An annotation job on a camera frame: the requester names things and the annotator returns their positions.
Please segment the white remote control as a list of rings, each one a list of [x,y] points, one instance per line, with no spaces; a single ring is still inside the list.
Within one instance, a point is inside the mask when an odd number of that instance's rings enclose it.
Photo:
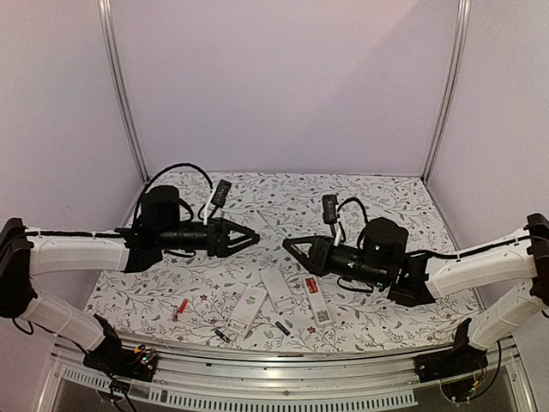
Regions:
[[[297,299],[278,268],[261,269],[260,277],[276,312],[290,311],[298,305]]]

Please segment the white remote with QR label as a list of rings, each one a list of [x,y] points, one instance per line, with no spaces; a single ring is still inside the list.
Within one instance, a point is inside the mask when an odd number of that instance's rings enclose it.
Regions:
[[[317,283],[318,292],[314,294],[310,294],[309,290],[305,284],[306,278],[313,278]],[[333,322],[331,313],[329,311],[329,307],[327,305],[326,300],[323,297],[322,290],[320,288],[320,285],[318,283],[318,280],[315,276],[306,276],[304,279],[304,289],[307,295],[307,299],[309,301],[310,308],[313,313],[313,317],[319,327],[331,324]]]

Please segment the white remote with logo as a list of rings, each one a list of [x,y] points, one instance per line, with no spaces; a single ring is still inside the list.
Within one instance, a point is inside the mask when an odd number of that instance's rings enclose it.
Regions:
[[[245,336],[267,298],[267,291],[260,287],[248,287],[241,295],[226,329],[240,336]]]

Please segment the blue battery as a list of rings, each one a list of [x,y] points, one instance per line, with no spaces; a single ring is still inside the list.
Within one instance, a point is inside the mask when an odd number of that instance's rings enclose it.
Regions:
[[[283,326],[281,322],[276,321],[274,324],[285,336],[291,335],[291,332],[285,326]]]

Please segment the red battery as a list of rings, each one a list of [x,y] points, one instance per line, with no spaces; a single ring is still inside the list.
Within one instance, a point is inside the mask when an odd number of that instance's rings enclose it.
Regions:
[[[189,300],[187,298],[184,298],[181,305],[179,306],[178,313],[183,313],[188,303],[189,303]]]

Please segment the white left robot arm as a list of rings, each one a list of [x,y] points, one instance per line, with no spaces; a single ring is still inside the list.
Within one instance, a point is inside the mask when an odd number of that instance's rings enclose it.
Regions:
[[[55,231],[27,227],[10,218],[1,230],[1,316],[23,319],[62,336],[94,354],[110,373],[127,366],[117,333],[107,321],[33,287],[48,273],[109,270],[141,273],[166,254],[188,258],[196,251],[227,258],[257,244],[253,229],[215,217],[231,189],[229,182],[210,184],[201,220],[176,187],[150,179],[136,201],[130,227],[106,232]]]

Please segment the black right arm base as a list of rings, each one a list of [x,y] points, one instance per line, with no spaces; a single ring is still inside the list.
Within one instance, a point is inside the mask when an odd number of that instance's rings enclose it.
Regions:
[[[455,331],[454,342],[450,349],[422,354],[413,358],[414,372],[418,375],[421,383],[480,372],[479,378],[469,377],[442,384],[443,395],[454,403],[467,402],[474,397],[488,366],[487,350],[474,348],[470,344],[468,329],[471,322],[471,318],[466,318],[460,323]]]

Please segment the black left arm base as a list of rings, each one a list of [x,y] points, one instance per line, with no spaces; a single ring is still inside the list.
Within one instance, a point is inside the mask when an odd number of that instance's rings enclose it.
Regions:
[[[111,325],[99,315],[94,315],[94,318],[103,329],[103,340],[96,349],[86,351],[83,365],[108,377],[152,382],[158,365],[158,352],[143,344],[134,349],[124,348]]]

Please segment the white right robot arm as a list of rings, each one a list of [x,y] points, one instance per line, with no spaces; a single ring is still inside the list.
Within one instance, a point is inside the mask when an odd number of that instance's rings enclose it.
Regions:
[[[386,291],[405,307],[427,305],[464,289],[514,280],[516,285],[484,312],[466,320],[443,366],[461,374],[486,351],[533,315],[548,307],[548,220],[532,214],[524,227],[452,254],[407,251],[408,231],[386,218],[370,221],[360,245],[336,245],[327,236],[285,239],[282,243],[309,273],[334,274]]]

